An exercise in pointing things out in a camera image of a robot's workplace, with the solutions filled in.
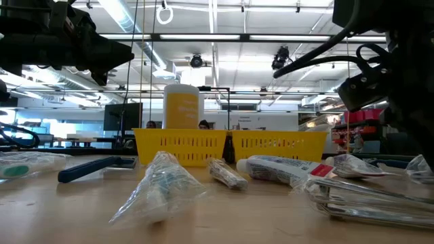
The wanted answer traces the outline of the clear blue toothbrush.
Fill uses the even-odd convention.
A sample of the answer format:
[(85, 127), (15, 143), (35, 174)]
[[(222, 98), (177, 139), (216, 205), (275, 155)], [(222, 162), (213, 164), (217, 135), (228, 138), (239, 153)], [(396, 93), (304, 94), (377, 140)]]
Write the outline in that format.
[(109, 223), (116, 227), (153, 224), (186, 210), (206, 196), (207, 188), (176, 157), (159, 151), (148, 164), (143, 179)]

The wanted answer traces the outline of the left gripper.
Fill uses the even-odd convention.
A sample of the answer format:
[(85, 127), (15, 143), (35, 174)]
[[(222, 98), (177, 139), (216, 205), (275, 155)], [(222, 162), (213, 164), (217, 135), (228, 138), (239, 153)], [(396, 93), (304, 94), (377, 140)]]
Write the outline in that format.
[(75, 0), (0, 0), (0, 68), (15, 75), (24, 65), (74, 66), (106, 85), (109, 72), (134, 58), (128, 45), (96, 32)]

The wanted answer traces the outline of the crinkled clear plastic packet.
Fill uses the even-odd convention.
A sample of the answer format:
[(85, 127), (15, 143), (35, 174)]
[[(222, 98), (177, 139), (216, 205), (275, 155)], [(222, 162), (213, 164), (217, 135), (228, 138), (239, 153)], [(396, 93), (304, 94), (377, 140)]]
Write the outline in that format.
[(418, 184), (434, 184), (434, 173), (422, 155), (414, 157), (406, 167), (406, 174)]

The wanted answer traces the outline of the storage shelf rack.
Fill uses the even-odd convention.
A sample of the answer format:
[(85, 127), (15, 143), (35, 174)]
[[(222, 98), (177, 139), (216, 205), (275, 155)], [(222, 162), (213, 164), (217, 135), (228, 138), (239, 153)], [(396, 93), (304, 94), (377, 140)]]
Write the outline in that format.
[(331, 129), (332, 142), (340, 153), (380, 154), (384, 142), (383, 126), (368, 120)]

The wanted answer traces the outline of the black slotted plastic basket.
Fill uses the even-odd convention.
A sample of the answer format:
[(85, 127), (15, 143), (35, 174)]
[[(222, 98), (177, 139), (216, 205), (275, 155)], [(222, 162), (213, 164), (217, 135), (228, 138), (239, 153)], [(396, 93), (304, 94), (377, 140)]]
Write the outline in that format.
[(227, 164), (233, 164), (235, 162), (235, 149), (233, 146), (233, 135), (231, 131), (226, 133), (222, 158)]

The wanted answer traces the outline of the dark blue handled razor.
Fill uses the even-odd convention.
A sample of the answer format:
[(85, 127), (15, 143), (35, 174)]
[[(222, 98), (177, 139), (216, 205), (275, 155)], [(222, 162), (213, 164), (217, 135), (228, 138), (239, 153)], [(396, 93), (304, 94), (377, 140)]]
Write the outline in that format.
[(134, 169), (136, 163), (137, 158), (131, 157), (110, 156), (103, 159), (96, 159), (60, 171), (58, 173), (58, 181), (59, 183), (69, 183), (107, 167), (114, 169)]

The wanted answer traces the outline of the white toothpaste tube red end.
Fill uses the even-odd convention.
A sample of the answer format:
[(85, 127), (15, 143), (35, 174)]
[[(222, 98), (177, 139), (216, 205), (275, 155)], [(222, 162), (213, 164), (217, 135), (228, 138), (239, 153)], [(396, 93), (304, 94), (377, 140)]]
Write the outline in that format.
[(240, 159), (236, 168), (253, 179), (280, 182), (291, 187), (303, 184), (313, 176), (326, 177), (334, 171), (333, 166), (323, 163), (268, 155)]

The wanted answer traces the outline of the clear white toothbrush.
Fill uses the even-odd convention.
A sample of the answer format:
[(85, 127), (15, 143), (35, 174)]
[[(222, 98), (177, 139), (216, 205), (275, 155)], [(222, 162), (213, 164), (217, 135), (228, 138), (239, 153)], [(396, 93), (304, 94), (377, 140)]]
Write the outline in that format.
[(434, 229), (434, 198), (317, 176), (307, 176), (292, 186), (293, 192), (303, 195), (313, 209), (332, 218)]

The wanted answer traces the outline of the yellow slotted plastic basket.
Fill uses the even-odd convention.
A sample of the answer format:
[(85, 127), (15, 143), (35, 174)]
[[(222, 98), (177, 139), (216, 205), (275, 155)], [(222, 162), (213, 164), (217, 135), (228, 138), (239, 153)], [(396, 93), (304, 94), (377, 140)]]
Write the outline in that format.
[(174, 155), (184, 167), (205, 167), (209, 158), (221, 158), (225, 130), (134, 129), (138, 158), (149, 164), (159, 151)]
[(235, 160), (269, 155), (320, 162), (328, 132), (232, 131)]

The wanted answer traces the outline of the white canister yellow label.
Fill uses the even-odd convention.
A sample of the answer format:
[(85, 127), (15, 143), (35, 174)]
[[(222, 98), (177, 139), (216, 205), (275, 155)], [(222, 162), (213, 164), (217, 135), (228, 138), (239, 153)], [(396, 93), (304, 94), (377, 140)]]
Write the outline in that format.
[(192, 85), (167, 85), (163, 93), (163, 128), (197, 129), (199, 89)]

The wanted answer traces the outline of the red storage bins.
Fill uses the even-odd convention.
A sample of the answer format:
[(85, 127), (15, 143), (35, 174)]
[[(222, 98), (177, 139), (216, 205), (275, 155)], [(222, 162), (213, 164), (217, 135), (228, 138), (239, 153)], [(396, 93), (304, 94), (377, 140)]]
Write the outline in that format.
[(343, 123), (358, 123), (365, 120), (379, 120), (380, 113), (383, 108), (371, 108), (367, 110), (359, 110), (357, 112), (345, 112), (343, 115)]

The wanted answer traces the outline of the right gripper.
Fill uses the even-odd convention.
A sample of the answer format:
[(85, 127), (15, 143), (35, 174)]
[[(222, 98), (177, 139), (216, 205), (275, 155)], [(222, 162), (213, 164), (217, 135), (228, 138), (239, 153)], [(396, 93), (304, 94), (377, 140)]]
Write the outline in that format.
[(392, 75), (348, 78), (338, 95), (352, 113), (390, 101), (395, 123), (415, 141), (434, 171), (434, 31), (391, 30), (387, 41), (393, 56)]

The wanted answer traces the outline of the silver ventilation duct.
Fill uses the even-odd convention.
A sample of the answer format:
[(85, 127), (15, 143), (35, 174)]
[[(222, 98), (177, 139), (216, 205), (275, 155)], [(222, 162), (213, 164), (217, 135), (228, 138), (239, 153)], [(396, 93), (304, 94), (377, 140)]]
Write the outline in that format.
[(142, 41), (142, 29), (138, 26), (125, 0), (98, 0), (98, 2), (123, 32), (139, 36), (137, 46), (142, 49), (142, 53), (156, 69), (165, 70), (167, 68), (165, 61), (151, 47), (151, 43)]

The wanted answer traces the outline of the clear wrapped travel tube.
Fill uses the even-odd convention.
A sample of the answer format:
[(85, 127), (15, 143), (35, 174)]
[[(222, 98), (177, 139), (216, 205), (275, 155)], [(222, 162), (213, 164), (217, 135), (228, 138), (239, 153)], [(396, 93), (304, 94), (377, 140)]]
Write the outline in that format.
[(0, 180), (61, 171), (70, 155), (50, 152), (0, 152)]

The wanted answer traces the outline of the small grey packet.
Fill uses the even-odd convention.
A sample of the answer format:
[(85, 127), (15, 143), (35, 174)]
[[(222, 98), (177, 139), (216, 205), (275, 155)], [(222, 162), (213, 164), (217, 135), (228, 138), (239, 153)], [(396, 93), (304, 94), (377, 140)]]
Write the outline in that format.
[(221, 159), (207, 159), (208, 171), (213, 179), (224, 184), (230, 190), (247, 190), (248, 181), (240, 176)]

